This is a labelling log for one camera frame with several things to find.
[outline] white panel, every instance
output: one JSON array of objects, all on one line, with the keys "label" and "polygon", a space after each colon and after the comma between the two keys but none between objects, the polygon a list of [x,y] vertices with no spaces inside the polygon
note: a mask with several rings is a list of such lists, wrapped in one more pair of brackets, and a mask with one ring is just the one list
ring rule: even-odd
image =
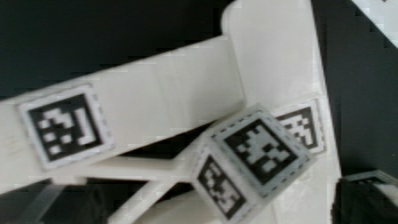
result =
[{"label": "white panel", "polygon": [[[69,175],[69,168],[172,137],[241,107],[229,47],[227,39],[214,38],[0,102],[0,193],[51,176]],[[15,108],[85,84],[94,88],[115,146],[56,170],[44,171]]]}]

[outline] apriltag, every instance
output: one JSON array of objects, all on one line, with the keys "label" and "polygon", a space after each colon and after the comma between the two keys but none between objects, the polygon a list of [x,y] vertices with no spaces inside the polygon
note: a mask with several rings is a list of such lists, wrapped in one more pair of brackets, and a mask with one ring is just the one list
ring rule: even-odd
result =
[{"label": "apriltag", "polygon": [[243,223],[257,211],[248,207],[268,205],[312,155],[259,105],[213,125],[200,142],[193,186],[225,223]]},{"label": "apriltag", "polygon": [[44,169],[53,169],[111,148],[99,103],[88,85],[19,105]]},{"label": "apriltag", "polygon": [[319,102],[314,98],[271,110],[271,115],[310,153],[318,153],[325,150],[325,134],[318,104]]}]

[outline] white surface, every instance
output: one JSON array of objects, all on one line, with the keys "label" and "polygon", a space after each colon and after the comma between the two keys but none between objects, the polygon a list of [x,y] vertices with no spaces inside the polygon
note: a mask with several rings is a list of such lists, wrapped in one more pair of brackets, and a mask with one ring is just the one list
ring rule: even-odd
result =
[{"label": "white surface", "polygon": [[398,47],[398,1],[353,0],[353,3]]},{"label": "white surface", "polygon": [[309,182],[293,183],[273,203],[275,223],[330,223],[341,174],[310,1],[241,0],[225,15],[248,105],[259,102],[273,110],[319,97],[326,152],[318,155]]},{"label": "white surface", "polygon": [[[190,130],[239,108],[243,103],[239,72],[246,105],[259,102],[273,110],[300,99],[319,98],[326,148],[316,156],[318,162],[309,171],[252,223],[330,222],[339,165],[309,0],[239,0],[225,12],[222,27],[225,35],[216,39],[0,103],[0,193],[46,177],[56,177],[55,180],[60,179],[62,182],[67,180],[79,182],[79,176],[149,179],[154,182],[147,185],[149,188],[142,188],[145,193],[140,195],[147,198],[142,204],[145,210],[159,197],[152,194],[159,186],[156,183],[170,181],[165,180],[166,174],[186,180],[186,173],[181,170],[186,170],[190,165],[190,151],[172,164],[163,164],[159,161],[120,162],[119,158],[113,158],[87,167],[87,173],[81,172],[83,165],[111,158],[113,155]],[[44,172],[28,145],[15,105],[85,83],[94,86],[115,149],[76,163],[72,167]],[[218,223],[200,200],[193,199],[195,194],[186,200],[161,203],[159,205],[166,205],[163,212],[159,210],[147,212],[140,219],[142,223]],[[115,216],[133,213],[129,214],[133,218],[127,218],[131,221],[143,210],[135,203],[124,208],[129,208],[126,213],[119,210]]]},{"label": "white surface", "polygon": [[[56,170],[44,171],[17,105],[90,84],[115,147]],[[69,169],[172,137],[243,105],[230,43],[225,37],[177,49],[0,102],[0,193],[35,181],[79,183]]]}]

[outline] dark surface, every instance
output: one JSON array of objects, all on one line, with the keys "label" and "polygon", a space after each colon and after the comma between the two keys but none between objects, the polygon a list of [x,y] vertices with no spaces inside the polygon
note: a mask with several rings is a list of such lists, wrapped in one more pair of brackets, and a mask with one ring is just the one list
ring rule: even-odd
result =
[{"label": "dark surface", "polygon": [[220,34],[230,0],[0,2],[0,100]]},{"label": "dark surface", "polygon": [[312,8],[342,173],[398,177],[398,49],[349,1]]}]

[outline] white support bar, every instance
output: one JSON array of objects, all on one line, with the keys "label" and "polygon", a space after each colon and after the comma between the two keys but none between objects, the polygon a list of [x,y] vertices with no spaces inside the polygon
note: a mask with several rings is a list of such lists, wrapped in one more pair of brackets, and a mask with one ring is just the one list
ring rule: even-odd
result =
[{"label": "white support bar", "polygon": [[159,159],[113,157],[87,166],[81,170],[69,171],[74,175],[101,179],[119,180],[175,180],[177,170],[174,162]]},{"label": "white support bar", "polygon": [[[81,85],[92,87],[113,148],[65,160],[67,164],[46,170],[33,145],[39,138],[28,134],[17,106],[35,105],[33,100],[56,98],[62,91]],[[241,108],[243,101],[225,36],[1,101],[0,194],[47,178],[71,175],[76,173],[71,170],[83,170],[87,165],[197,128]]]},{"label": "white support bar", "polygon": [[172,188],[175,181],[152,181],[140,188],[108,218],[108,224],[131,224]]}]

